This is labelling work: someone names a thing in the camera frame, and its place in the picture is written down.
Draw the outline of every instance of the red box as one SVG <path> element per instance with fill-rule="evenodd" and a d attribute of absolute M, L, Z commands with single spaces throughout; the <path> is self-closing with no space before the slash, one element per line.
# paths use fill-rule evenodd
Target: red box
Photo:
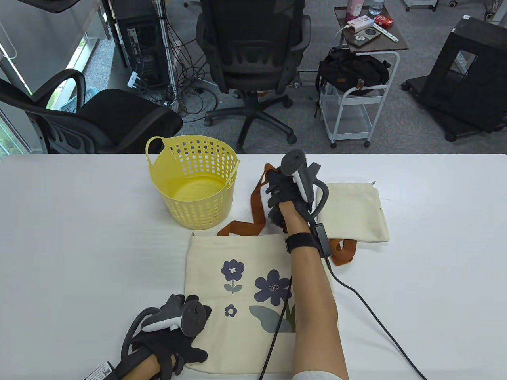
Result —
<path fill-rule="evenodd" d="M 391 25 L 394 22 L 394 20 L 392 18 L 385 17 L 382 15 L 378 15 L 377 17 L 375 17 L 374 20 L 377 25 L 382 26 L 384 29 L 391 28 Z"/>

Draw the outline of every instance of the gray carpet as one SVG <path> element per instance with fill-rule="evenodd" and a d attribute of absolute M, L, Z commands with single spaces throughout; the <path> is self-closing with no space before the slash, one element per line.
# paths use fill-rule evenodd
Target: gray carpet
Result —
<path fill-rule="evenodd" d="M 303 62 L 299 70 L 317 70 L 318 63 L 323 59 L 330 47 L 336 45 L 333 37 L 338 30 L 338 23 L 333 12 L 333 6 L 344 5 L 345 1 L 306 0 L 305 14 L 312 19 L 312 40 L 305 51 Z M 482 18 L 484 5 L 479 2 L 462 1 L 455 8 L 447 6 L 447 0 L 442 0 L 438 10 L 433 13 L 426 7 L 412 8 L 405 12 L 405 5 L 401 0 L 386 0 L 386 5 L 407 41 L 410 49 L 401 52 L 401 62 L 398 67 L 394 83 L 387 96 L 383 111 L 372 137 L 370 148 L 363 147 L 363 141 L 338 141 L 337 148 L 331 149 L 325 127 L 320 120 L 316 120 L 315 112 L 316 91 L 314 88 L 288 89 L 287 93 L 293 99 L 294 105 L 285 109 L 281 104 L 269 108 L 272 116 L 291 126 L 298 137 L 293 147 L 304 149 L 308 153 L 462 153 L 462 154 L 506 154 L 507 129 L 501 132 L 480 134 L 469 138 L 458 139 L 455 143 L 447 142 L 443 132 L 431 116 L 420 107 L 406 92 L 400 90 L 400 83 L 405 79 L 426 75 L 430 72 L 450 30 L 464 14 Z M 200 7 L 190 5 L 184 8 L 181 1 L 168 3 L 168 14 L 174 29 L 182 41 L 189 41 L 195 37 L 195 24 L 200 13 Z M 107 80 L 104 73 L 109 70 L 112 57 L 112 42 L 100 42 L 85 76 L 87 83 L 94 87 L 104 88 Z M 196 43 L 189 45 L 193 59 L 201 56 L 202 52 Z M 302 75 L 303 80 L 314 81 L 315 74 L 308 72 Z M 219 92 L 216 86 L 206 85 L 218 97 L 218 107 L 240 105 L 241 102 Z M 214 107 L 214 97 L 209 93 L 201 95 L 204 109 Z M 201 100 L 197 95 L 190 94 L 187 99 L 189 111 L 201 108 Z M 218 138 L 232 147 L 243 124 L 243 118 L 217 120 L 213 127 L 206 128 L 202 120 L 192 122 L 204 116 L 204 113 L 187 116 L 181 134 L 202 134 Z M 254 121 L 244 149 L 247 153 L 284 153 L 290 149 L 285 136 L 265 125 Z"/>

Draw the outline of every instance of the black backpack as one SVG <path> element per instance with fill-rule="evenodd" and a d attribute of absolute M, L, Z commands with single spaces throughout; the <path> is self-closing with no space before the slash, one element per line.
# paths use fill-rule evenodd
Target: black backpack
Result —
<path fill-rule="evenodd" d="M 385 85 L 389 80 L 390 64 L 380 62 L 370 55 L 355 55 L 348 49 L 331 48 L 328 56 L 321 61 L 318 67 L 315 87 L 320 94 L 325 82 L 330 83 L 338 90 L 346 92 L 357 87 Z M 365 95 L 371 90 L 353 91 L 351 95 Z"/>

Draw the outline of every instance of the brown bag strap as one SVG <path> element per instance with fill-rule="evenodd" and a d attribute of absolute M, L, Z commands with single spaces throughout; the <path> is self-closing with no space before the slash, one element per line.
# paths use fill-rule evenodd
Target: brown bag strap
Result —
<path fill-rule="evenodd" d="M 234 220 L 222 228 L 217 236 L 229 236 L 229 234 L 236 234 L 242 236 L 255 236 L 261 233 L 266 226 L 266 217 L 264 215 L 264 207 L 262 206 L 261 188 L 268 183 L 266 174 L 270 170 L 276 170 L 270 164 L 264 165 L 264 173 L 262 173 L 259 182 L 253 189 L 250 195 L 250 207 L 252 211 L 253 223 L 242 222 Z M 347 264 L 354 258 L 355 250 L 357 247 L 356 240 L 343 240 L 343 239 L 329 239 L 331 251 L 333 256 L 331 260 L 336 266 Z"/>

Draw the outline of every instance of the hand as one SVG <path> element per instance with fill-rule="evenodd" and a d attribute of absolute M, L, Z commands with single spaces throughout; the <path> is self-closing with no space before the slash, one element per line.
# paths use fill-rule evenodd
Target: hand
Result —
<path fill-rule="evenodd" d="M 288 217 L 298 217 L 310 210 L 310 205 L 303 200 L 291 176 L 282 174 L 278 169 L 276 172 L 269 171 L 267 178 L 269 186 L 266 193 L 271 193 L 268 200 L 268 207 L 271 208 L 268 218 L 271 219 L 271 223 L 286 228 Z"/>
<path fill-rule="evenodd" d="M 191 294 L 185 300 L 183 294 L 178 294 L 182 302 L 189 302 L 192 300 L 199 300 L 199 297 Z M 211 308 L 204 305 L 206 310 L 206 320 L 211 314 Z M 187 337 L 183 334 L 180 328 L 170 330 L 169 328 L 144 332 L 140 331 L 132 340 L 132 350 L 136 350 L 139 346 L 145 346 L 156 357 L 160 364 L 160 378 L 171 378 L 171 373 L 174 372 L 179 375 L 183 370 L 186 363 L 202 363 L 208 358 L 208 353 L 199 348 L 193 348 L 192 342 L 195 337 Z M 176 359 L 175 368 L 172 365 L 172 356 Z"/>

